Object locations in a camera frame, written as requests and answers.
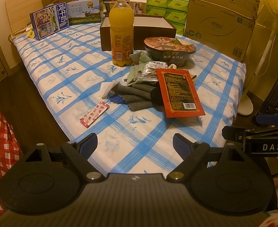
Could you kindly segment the pink patterned small packet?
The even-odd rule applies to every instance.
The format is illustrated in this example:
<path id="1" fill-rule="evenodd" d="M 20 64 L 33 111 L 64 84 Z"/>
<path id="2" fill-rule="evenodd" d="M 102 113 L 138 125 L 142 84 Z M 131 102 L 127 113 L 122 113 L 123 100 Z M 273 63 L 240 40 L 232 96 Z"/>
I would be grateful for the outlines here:
<path id="1" fill-rule="evenodd" d="M 92 110 L 80 118 L 79 121 L 84 127 L 89 128 L 109 108 L 110 105 L 101 101 Z"/>

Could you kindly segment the red food packet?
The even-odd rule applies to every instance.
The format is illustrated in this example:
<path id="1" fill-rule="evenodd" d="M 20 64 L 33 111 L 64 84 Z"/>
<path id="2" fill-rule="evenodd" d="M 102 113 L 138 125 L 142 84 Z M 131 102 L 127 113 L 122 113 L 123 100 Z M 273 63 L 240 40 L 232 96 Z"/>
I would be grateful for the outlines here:
<path id="1" fill-rule="evenodd" d="M 190 73 L 181 69 L 156 69 L 167 118 L 204 116 Z"/>

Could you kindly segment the blue cloth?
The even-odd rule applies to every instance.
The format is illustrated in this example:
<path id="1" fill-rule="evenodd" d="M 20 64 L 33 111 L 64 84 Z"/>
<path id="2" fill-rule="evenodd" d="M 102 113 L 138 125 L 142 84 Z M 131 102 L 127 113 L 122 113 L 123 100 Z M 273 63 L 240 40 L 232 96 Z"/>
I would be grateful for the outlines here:
<path id="1" fill-rule="evenodd" d="M 125 104 L 125 101 L 122 97 L 118 96 L 117 94 L 111 95 L 108 97 L 108 100 L 112 103 L 116 104 Z"/>

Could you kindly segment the white tissue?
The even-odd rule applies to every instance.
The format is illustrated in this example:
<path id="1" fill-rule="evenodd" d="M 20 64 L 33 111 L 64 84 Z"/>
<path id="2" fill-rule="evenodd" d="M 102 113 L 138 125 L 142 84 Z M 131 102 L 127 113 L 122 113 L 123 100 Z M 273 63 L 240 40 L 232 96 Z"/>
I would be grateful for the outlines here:
<path id="1" fill-rule="evenodd" d="M 99 90 L 99 97 L 101 99 L 107 99 L 108 94 L 110 91 L 116 86 L 119 85 L 118 81 L 112 81 L 112 82 L 103 82 L 101 83 L 101 88 Z"/>

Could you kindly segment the cotton swab bag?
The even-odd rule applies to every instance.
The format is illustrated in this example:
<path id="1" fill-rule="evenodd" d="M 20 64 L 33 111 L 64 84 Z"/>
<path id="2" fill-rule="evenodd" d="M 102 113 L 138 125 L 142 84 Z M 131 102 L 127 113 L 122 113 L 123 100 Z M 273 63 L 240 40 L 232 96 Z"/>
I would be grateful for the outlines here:
<path id="1" fill-rule="evenodd" d="M 168 65 L 163 61 L 150 61 L 144 65 L 137 81 L 158 82 L 157 69 L 177 69 L 177 66 L 175 64 Z"/>

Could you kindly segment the light green towel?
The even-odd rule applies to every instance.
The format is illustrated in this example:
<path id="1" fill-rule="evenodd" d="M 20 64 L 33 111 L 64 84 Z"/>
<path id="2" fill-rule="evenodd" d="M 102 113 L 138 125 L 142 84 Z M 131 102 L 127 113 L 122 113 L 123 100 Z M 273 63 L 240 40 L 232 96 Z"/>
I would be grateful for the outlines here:
<path id="1" fill-rule="evenodd" d="M 139 78 L 142 75 L 145 64 L 152 61 L 152 59 L 147 55 L 146 51 L 136 52 L 131 54 L 130 57 L 133 61 L 133 65 L 130 67 L 129 74 L 127 76 L 127 85 L 139 82 Z"/>

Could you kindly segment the white standing fan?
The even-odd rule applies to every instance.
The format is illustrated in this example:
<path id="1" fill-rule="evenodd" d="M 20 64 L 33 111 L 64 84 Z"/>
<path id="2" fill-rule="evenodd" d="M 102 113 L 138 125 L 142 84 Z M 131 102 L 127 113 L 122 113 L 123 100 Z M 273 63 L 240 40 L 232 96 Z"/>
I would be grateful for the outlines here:
<path id="1" fill-rule="evenodd" d="M 238 113 L 253 113 L 253 100 L 265 101 L 278 78 L 278 2 L 264 3 L 244 62 L 247 76 Z"/>

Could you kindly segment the large cardboard box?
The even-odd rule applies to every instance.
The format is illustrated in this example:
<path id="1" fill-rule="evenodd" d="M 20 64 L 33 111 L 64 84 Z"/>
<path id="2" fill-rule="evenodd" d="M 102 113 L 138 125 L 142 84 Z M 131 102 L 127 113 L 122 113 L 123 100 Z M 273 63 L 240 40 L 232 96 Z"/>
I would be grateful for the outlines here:
<path id="1" fill-rule="evenodd" d="M 184 35 L 243 61 L 259 5 L 259 0 L 189 0 Z"/>

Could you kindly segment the blue milk carton box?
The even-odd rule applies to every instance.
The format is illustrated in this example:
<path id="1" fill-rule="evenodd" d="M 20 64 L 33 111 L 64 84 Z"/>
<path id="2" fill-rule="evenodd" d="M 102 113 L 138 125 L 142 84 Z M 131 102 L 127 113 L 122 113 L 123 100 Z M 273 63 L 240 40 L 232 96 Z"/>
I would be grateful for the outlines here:
<path id="1" fill-rule="evenodd" d="M 36 40 L 41 40 L 70 27 L 66 2 L 49 5 L 30 13 Z"/>

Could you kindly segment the dark brown open box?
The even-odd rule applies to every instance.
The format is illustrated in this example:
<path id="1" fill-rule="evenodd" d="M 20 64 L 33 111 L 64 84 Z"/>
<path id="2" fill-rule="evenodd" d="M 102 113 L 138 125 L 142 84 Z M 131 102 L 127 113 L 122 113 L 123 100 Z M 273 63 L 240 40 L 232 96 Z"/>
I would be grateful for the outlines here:
<path id="1" fill-rule="evenodd" d="M 137 15 L 134 17 L 134 49 L 144 50 L 144 40 L 148 37 L 175 38 L 176 27 L 162 16 Z M 105 17 L 100 25 L 102 51 L 111 51 L 109 18 Z"/>

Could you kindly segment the green tissue pack bundle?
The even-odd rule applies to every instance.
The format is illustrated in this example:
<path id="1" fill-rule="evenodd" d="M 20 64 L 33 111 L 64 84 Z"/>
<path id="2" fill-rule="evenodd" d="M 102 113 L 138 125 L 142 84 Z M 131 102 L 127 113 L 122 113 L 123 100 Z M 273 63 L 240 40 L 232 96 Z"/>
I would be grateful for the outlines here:
<path id="1" fill-rule="evenodd" d="M 146 15 L 162 16 L 183 35 L 187 20 L 189 0 L 147 0 Z"/>

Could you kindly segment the cow picture milk box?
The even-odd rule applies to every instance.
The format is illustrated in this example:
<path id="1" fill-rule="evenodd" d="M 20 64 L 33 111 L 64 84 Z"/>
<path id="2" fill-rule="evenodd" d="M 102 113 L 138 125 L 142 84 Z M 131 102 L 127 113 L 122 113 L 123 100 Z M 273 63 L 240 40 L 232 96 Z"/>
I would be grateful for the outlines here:
<path id="1" fill-rule="evenodd" d="M 77 0 L 67 3 L 70 25 L 99 23 L 104 19 L 103 0 Z"/>

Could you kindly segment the orange juice bottle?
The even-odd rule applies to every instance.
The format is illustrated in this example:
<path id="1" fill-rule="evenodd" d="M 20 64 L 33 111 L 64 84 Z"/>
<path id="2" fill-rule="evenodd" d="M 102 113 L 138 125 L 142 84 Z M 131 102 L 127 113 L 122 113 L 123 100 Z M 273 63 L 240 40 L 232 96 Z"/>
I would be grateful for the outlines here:
<path id="1" fill-rule="evenodd" d="M 117 0 L 109 13 L 112 62 L 119 67 L 132 64 L 134 13 L 126 0 Z"/>

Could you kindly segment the white humidifier box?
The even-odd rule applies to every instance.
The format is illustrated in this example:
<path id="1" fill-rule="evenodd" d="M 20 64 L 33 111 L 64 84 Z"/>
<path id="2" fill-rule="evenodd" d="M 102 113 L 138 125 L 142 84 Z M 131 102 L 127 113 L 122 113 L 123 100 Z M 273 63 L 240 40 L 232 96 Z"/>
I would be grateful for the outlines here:
<path id="1" fill-rule="evenodd" d="M 146 13 L 146 0 L 129 0 L 134 14 L 145 14 Z"/>

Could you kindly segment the wooden headboard panel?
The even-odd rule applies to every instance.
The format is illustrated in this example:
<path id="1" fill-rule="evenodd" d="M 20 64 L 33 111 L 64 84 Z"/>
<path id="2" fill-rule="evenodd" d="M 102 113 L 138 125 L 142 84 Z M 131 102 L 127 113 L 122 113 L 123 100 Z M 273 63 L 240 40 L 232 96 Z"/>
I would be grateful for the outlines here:
<path id="1" fill-rule="evenodd" d="M 42 9 L 41 0 L 4 0 L 10 29 L 15 32 L 25 27 L 30 20 L 30 13 Z"/>

